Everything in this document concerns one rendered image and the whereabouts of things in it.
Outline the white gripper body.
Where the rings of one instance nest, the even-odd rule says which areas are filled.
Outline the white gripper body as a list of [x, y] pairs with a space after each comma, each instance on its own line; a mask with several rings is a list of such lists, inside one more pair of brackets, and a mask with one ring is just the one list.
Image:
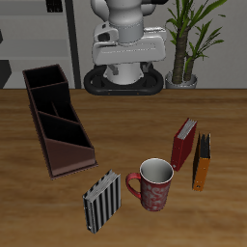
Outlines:
[[155, 62], [166, 56], [164, 28], [145, 28], [144, 36], [135, 43], [119, 45], [116, 41], [98, 41], [93, 46], [96, 65], [118, 65], [139, 62]]

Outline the dark brown desk caddy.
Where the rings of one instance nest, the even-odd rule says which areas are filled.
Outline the dark brown desk caddy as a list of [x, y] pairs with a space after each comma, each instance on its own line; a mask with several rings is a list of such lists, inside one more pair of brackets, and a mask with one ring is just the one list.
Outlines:
[[50, 178], [96, 167], [95, 149], [71, 104], [61, 67], [27, 69], [23, 77]]

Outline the red book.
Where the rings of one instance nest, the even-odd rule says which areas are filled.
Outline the red book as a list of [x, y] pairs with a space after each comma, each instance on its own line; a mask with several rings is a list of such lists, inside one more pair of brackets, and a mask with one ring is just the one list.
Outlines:
[[177, 172], [192, 151], [196, 127], [196, 121], [187, 119], [174, 136], [171, 165]]

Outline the orange book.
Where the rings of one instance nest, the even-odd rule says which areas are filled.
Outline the orange book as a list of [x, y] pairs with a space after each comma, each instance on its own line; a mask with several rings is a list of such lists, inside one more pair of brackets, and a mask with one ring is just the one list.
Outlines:
[[209, 162], [210, 134], [199, 135], [193, 161], [192, 189], [194, 191], [202, 191], [204, 189]]

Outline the black and white striped book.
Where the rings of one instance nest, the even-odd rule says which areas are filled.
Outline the black and white striped book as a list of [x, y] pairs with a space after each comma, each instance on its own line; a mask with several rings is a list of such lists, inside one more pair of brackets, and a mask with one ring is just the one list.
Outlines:
[[87, 229], [97, 233], [121, 207], [121, 176], [109, 170], [83, 195], [83, 204]]

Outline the green pot plant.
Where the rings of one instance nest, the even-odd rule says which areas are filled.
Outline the green pot plant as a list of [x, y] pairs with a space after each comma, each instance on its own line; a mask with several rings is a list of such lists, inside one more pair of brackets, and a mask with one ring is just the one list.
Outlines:
[[169, 30], [172, 36], [171, 43], [176, 47], [173, 70], [165, 76], [165, 87], [167, 89], [195, 89], [198, 78], [192, 73], [194, 62], [199, 58], [206, 58], [204, 52], [211, 46], [222, 43], [217, 40], [221, 27], [215, 29], [208, 37], [206, 32], [211, 20], [197, 26], [204, 17], [216, 8], [222, 6], [227, 0], [215, 0], [208, 4], [206, 0], [198, 9], [193, 8], [195, 0], [176, 0], [176, 12], [169, 9], [173, 16], [166, 23], [171, 23], [175, 30]]

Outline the grey shelf unit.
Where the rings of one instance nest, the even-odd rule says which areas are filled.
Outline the grey shelf unit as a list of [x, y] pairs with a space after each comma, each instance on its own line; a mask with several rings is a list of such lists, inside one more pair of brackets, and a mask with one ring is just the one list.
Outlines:
[[23, 89], [22, 72], [58, 64], [75, 87], [72, 0], [0, 0], [0, 89]]

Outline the red patterned mug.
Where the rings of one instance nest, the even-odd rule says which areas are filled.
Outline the red patterned mug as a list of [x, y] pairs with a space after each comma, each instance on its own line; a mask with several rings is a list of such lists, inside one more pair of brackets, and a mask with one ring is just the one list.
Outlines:
[[[165, 160], [150, 158], [140, 166], [139, 173], [128, 174], [125, 184], [129, 192], [141, 201], [144, 209], [160, 211], [166, 204], [174, 170]], [[140, 191], [137, 192], [129, 182], [138, 179]]]

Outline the flat black base plate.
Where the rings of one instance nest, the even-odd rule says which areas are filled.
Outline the flat black base plate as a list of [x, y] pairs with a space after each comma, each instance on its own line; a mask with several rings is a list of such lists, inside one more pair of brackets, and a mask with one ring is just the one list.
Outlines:
[[130, 85], [118, 85], [103, 76], [107, 66], [95, 66], [84, 77], [84, 88], [96, 96], [151, 96], [158, 94], [164, 86], [163, 76], [152, 68]]

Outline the dark grey post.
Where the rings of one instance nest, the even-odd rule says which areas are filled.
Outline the dark grey post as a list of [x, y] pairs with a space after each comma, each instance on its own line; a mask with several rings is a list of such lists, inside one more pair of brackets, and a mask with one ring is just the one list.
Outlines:
[[80, 65], [79, 65], [79, 55], [77, 47], [77, 37], [75, 28], [75, 18], [73, 10], [73, 0], [65, 0], [67, 23], [69, 31], [69, 47], [71, 54], [72, 71], [74, 78], [74, 87], [76, 89], [81, 88], [81, 75], [80, 75]]

